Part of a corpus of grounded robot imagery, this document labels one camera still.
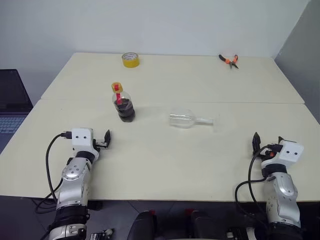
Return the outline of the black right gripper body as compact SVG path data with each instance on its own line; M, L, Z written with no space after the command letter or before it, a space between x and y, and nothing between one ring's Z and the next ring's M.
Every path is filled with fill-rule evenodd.
M262 161L270 160L276 156L277 153L281 151L281 145L280 144L268 144L266 147L264 147L260 154L259 158Z

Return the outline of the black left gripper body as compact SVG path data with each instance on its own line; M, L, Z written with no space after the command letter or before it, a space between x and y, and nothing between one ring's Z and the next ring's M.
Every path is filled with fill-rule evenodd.
M100 151L101 148L107 148L107 143L105 141L97 141L96 139L93 139L92 144L96 151Z

